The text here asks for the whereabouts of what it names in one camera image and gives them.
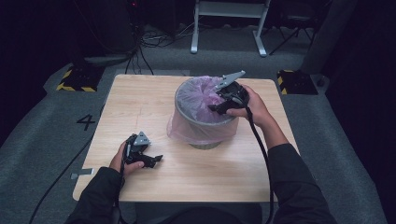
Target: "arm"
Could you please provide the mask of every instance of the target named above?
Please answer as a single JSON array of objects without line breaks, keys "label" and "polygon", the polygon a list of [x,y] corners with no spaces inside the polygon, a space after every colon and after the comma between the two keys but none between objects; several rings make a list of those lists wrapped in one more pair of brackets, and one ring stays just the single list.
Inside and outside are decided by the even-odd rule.
[{"label": "arm", "polygon": [[[279,202],[274,223],[336,223],[308,167],[289,143],[262,98],[244,86],[253,122],[262,129],[268,150],[272,186]],[[247,118],[246,109],[229,109],[228,115]]]},{"label": "arm", "polygon": [[[122,143],[109,167],[100,168],[96,176],[82,191],[78,204],[66,220],[66,224],[101,224],[111,222],[113,204],[121,188],[122,175],[120,174],[120,165],[124,146],[125,143]],[[142,161],[129,165],[125,164],[124,176],[131,174],[134,170],[143,167],[143,165]]]}]

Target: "cable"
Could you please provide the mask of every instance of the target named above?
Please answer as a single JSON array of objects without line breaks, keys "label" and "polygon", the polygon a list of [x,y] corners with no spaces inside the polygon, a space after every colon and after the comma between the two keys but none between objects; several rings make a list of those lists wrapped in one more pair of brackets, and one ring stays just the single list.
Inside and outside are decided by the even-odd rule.
[{"label": "cable", "polygon": [[148,62],[147,62],[146,59],[145,59],[145,56],[143,55],[143,50],[142,50],[142,48],[140,48],[140,45],[139,45],[139,49],[140,49],[140,54],[142,55],[143,61],[145,61],[146,65],[148,66],[149,71],[150,71],[151,74],[154,76],[154,73],[152,72],[151,67],[149,66]]},{"label": "cable", "polygon": [[[115,200],[115,202],[114,202],[114,205],[115,205],[115,207],[116,208],[118,208],[119,210],[120,210],[120,192],[121,192],[121,189],[122,189],[122,187],[123,187],[123,185],[124,185],[124,183],[125,183],[125,178],[123,177],[123,172],[124,172],[124,169],[125,169],[125,150],[126,150],[126,147],[124,147],[124,150],[122,151],[122,159],[121,159],[121,165],[120,165],[120,174],[121,174],[121,177],[120,177],[120,190],[119,190],[119,193],[118,193],[118,195],[117,195],[117,197],[116,197],[116,200]],[[120,223],[121,224],[128,224],[128,222],[126,222],[125,221],[125,219],[123,219],[123,217],[122,217],[122,213],[121,213],[121,210],[120,210]]]},{"label": "cable", "polygon": [[131,62],[132,58],[133,58],[133,57],[131,57],[131,58],[129,59],[128,63],[126,64],[125,73],[124,73],[124,74],[126,74],[126,72],[128,71],[129,63]]},{"label": "cable", "polygon": [[265,151],[264,144],[262,143],[262,140],[260,139],[260,136],[257,133],[256,127],[254,126],[253,114],[251,113],[251,110],[247,105],[245,106],[245,109],[247,111],[247,119],[250,124],[250,128],[253,131],[254,136],[256,137],[257,141],[259,142],[260,148],[262,149],[262,155],[264,156],[264,159],[265,159],[265,165],[267,166],[268,179],[269,179],[269,185],[270,185],[270,214],[269,214],[265,224],[269,224],[271,222],[273,214],[274,214],[274,191],[272,189],[272,184],[271,184],[272,178],[271,178],[271,174],[270,174],[270,167],[268,165],[268,155],[267,155],[267,152]]},{"label": "cable", "polygon": [[[168,38],[170,37],[169,35],[157,35],[157,32],[155,31],[147,31],[144,35],[148,34],[148,37],[146,38],[142,38],[141,40],[141,44],[143,47],[145,48],[164,48],[167,47],[173,43],[175,43],[176,41],[188,36],[188,35],[192,35],[193,33],[189,33],[189,34],[185,34],[183,35],[183,33],[185,31],[187,31],[190,27],[192,27],[194,25],[194,22],[192,22],[190,25],[186,26],[183,30],[181,30],[180,32],[178,32],[178,34],[176,35],[176,37],[172,38],[172,40],[170,40],[169,43],[161,45],[164,41],[168,40]],[[148,40],[154,40],[154,39],[158,39],[158,42],[156,44],[152,44],[147,42]]]},{"label": "cable", "polygon": [[140,64],[139,64],[139,55],[138,54],[136,54],[136,65],[137,65],[137,67],[139,68],[139,72],[138,73],[136,73],[136,74],[140,74],[140,75],[142,75],[142,68],[140,67]]},{"label": "cable", "polygon": [[120,59],[113,59],[113,60],[106,60],[103,62],[89,62],[87,61],[87,63],[91,64],[92,66],[96,66],[96,67],[108,67],[108,66],[112,66],[112,65],[116,65],[119,63],[123,63],[126,62],[128,60],[131,60],[131,57],[134,56],[134,54],[137,51],[137,45],[138,43],[136,42],[136,36],[134,34],[134,46],[131,49],[111,49],[108,46],[106,46],[100,39],[99,37],[96,35],[96,33],[93,31],[93,29],[90,26],[90,23],[88,22],[87,18],[84,16],[84,14],[81,11],[81,8],[79,7],[79,5],[77,4],[76,0],[73,0],[74,5],[76,6],[78,13],[80,14],[80,16],[82,17],[82,19],[84,20],[84,22],[86,23],[88,29],[91,31],[93,37],[96,39],[96,41],[102,46],[102,48],[108,50],[109,52],[112,53],[121,53],[121,54],[125,54],[125,56],[123,58]]},{"label": "cable", "polygon": [[134,74],[137,75],[136,71],[134,70],[134,58],[132,58],[132,70],[134,71]]},{"label": "cable", "polygon": [[73,160],[71,160],[67,166],[64,168],[64,170],[61,172],[60,175],[58,175],[58,177],[55,179],[55,181],[50,185],[50,187],[47,189],[47,191],[45,192],[45,194],[43,195],[43,197],[41,197],[40,201],[38,202],[37,206],[35,207],[35,211],[33,212],[32,216],[30,217],[30,221],[29,224],[32,224],[33,219],[35,219],[35,214],[38,211],[38,208],[40,207],[40,205],[43,203],[44,199],[47,197],[47,195],[50,193],[50,191],[52,190],[52,188],[55,186],[55,184],[58,182],[59,179],[61,179],[61,177],[64,175],[64,173],[67,171],[67,169],[69,169],[70,165],[76,160],[76,158],[82,153],[82,151],[84,151],[85,147],[87,147],[87,145],[91,142],[91,140],[93,139],[93,135],[90,137],[90,139],[88,139],[88,141],[85,143],[84,147],[82,147],[82,149],[78,152],[78,154],[73,158]]}]

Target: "printed number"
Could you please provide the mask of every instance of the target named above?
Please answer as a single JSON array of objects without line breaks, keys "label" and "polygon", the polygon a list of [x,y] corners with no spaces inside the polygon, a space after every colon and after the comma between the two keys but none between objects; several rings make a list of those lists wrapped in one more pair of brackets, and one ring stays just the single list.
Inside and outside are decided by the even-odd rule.
[{"label": "printed number", "polygon": [[91,121],[91,119],[92,119],[92,115],[88,114],[84,118],[79,119],[77,121],[77,123],[85,123],[84,131],[87,131],[88,130],[88,126],[90,126],[90,124],[92,124],[92,123],[95,123],[95,121]]}]

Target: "table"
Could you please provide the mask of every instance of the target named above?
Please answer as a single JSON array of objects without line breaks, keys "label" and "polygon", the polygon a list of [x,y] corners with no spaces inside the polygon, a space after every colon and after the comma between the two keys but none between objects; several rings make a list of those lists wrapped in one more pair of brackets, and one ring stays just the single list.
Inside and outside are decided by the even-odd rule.
[{"label": "table", "polygon": [[[141,169],[126,179],[123,202],[268,202],[265,161],[248,121],[240,119],[236,136],[202,150],[170,139],[168,120],[175,110],[175,93],[189,77],[118,75],[83,169],[108,166],[119,145],[131,133],[143,131],[151,141],[145,154],[163,155],[154,169]],[[289,141],[297,148],[276,84],[268,79],[239,78],[266,103]],[[78,200],[93,175],[78,178],[73,197]]]}]

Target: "black sleeve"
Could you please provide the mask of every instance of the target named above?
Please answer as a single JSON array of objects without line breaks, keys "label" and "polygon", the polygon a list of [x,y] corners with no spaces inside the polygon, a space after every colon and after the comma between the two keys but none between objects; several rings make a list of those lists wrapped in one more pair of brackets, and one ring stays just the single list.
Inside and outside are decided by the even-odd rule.
[{"label": "black sleeve", "polygon": [[75,210],[65,224],[110,223],[114,200],[121,185],[120,173],[102,167],[90,184],[82,191]]},{"label": "black sleeve", "polygon": [[336,223],[319,186],[291,144],[270,148],[268,161],[279,204],[274,223]]}]

